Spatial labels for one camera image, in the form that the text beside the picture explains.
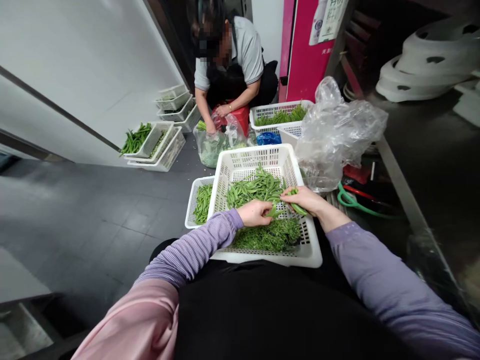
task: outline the woman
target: woman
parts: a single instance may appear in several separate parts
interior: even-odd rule
[[[75,359],[478,359],[480,334],[371,233],[304,186],[281,199],[318,218],[363,307],[268,261],[202,269],[272,204],[216,213],[165,248]]]
[[[277,62],[264,66],[254,25],[244,17],[227,16],[223,0],[188,0],[187,14],[196,52],[196,103],[206,131],[215,134],[209,106],[233,100],[216,109],[223,118],[247,104],[270,104],[277,93]]]

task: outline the striped sleeve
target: striped sleeve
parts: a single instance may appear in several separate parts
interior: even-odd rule
[[[190,231],[163,250],[135,281],[161,279],[177,289],[195,275],[210,257],[232,243],[237,231],[243,227],[236,209],[214,214],[206,224]]]
[[[326,234],[348,283],[424,359],[480,359],[480,333],[355,222]]]

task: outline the gray shirt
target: gray shirt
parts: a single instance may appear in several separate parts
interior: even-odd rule
[[[237,48],[235,47],[235,43],[232,41],[232,63],[241,66],[245,83],[250,85],[260,79],[264,72],[260,36],[250,20],[244,17],[235,16],[234,24]],[[207,68],[207,59],[196,59],[195,87],[204,91],[207,91],[210,88],[210,81],[207,77]],[[218,69],[225,70],[223,66],[219,66]]]

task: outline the paper sign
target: paper sign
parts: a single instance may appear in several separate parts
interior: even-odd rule
[[[348,2],[349,0],[328,0],[320,35],[318,36],[319,43],[330,41],[337,37]]]

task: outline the plastic crate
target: plastic crate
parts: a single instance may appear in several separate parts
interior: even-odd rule
[[[133,157],[133,156],[124,156],[126,160],[132,160],[137,163],[145,163],[145,164],[155,164],[159,157],[162,155],[162,153],[166,150],[167,146],[170,144],[172,139],[174,138],[176,134],[176,130],[174,128],[174,122],[173,121],[162,121],[162,122],[156,122],[155,125],[157,125],[157,128],[160,129],[162,132],[166,132],[165,137],[160,143],[160,146],[156,149],[155,154],[150,158],[141,158],[141,157]]]
[[[190,96],[190,93],[186,91],[172,100],[156,100],[156,106],[162,110],[177,111],[185,105]]]
[[[302,135],[302,125],[279,126],[277,129],[280,133],[281,143],[290,144],[295,150],[299,137]]]
[[[195,208],[197,207],[197,194],[199,192],[200,187],[213,184],[215,176],[207,176],[207,177],[200,177],[193,181],[191,185],[190,191],[190,199],[188,200],[188,207],[186,209],[186,216],[185,216],[185,227],[187,229],[196,229],[199,228],[201,225],[197,225],[195,220],[197,218],[194,215]]]
[[[284,122],[281,124],[275,124],[275,125],[264,125],[264,126],[256,126],[255,121],[262,117],[262,116],[267,116],[269,118],[272,118],[276,112],[283,110],[287,115],[290,115],[293,109],[297,107],[298,104],[301,104],[301,106],[304,109],[307,109],[308,107],[312,106],[314,103],[309,101],[309,100],[301,100],[301,101],[290,101],[290,102],[281,102],[277,104],[271,104],[271,105],[263,105],[263,106],[256,106],[252,107],[250,109],[250,124],[251,128],[255,131],[255,136],[257,137],[258,135],[265,133],[265,132],[272,132],[274,134],[280,134],[278,127],[279,126],[293,126],[295,124],[298,124],[300,121],[292,121],[292,122]]]
[[[147,159],[150,157],[150,154],[155,148],[155,145],[160,140],[160,137],[162,136],[162,129],[164,126],[160,125],[160,123],[151,123],[151,130],[148,136],[146,137],[145,141],[143,144],[140,146],[140,149],[138,152],[133,152],[133,153],[125,153],[123,154],[123,157],[126,159],[129,158],[141,158],[141,159]],[[140,125],[134,130],[133,132],[136,133],[140,129]]]
[[[158,92],[158,100],[159,101],[166,101],[167,99],[165,99],[165,98],[169,98],[168,100],[172,100],[172,99],[175,99],[177,96],[182,95],[183,93],[185,93],[187,91],[188,91],[188,89],[187,89],[187,86],[185,84],[175,85],[175,86],[166,88],[164,90],[160,90]]]
[[[180,111],[173,113],[164,113],[165,110],[160,109],[157,111],[156,115],[164,121],[182,122],[187,119],[189,112],[192,112],[194,105],[194,97],[193,95],[190,95],[190,98],[185,103],[185,105],[183,105]]]
[[[181,126],[182,133],[191,133],[194,130],[197,123],[199,122],[200,118],[202,117],[202,115],[200,114],[199,107],[195,102],[195,98],[193,98],[193,103],[195,104],[195,106],[191,110],[186,120],[175,123],[175,125]]]
[[[150,171],[158,171],[163,173],[168,172],[185,145],[185,137],[182,134],[182,128],[176,126],[174,130],[176,130],[175,136],[173,137],[172,141],[170,141],[166,150],[163,152],[163,154],[160,156],[156,163],[146,164],[130,160],[128,162],[128,165]]]
[[[208,218],[217,212],[229,209],[227,206],[229,184],[233,181],[243,180],[254,173],[259,163],[265,171],[273,176],[283,177],[287,186],[304,184],[297,158],[290,144],[254,146],[222,151],[216,166]],[[278,210],[285,208],[285,203],[278,203]],[[290,211],[284,212],[279,217],[298,219],[301,239],[294,250],[272,252],[226,247],[219,249],[211,258],[225,260],[229,263],[265,259],[284,266],[318,268],[322,264],[322,253],[312,217],[302,216]]]

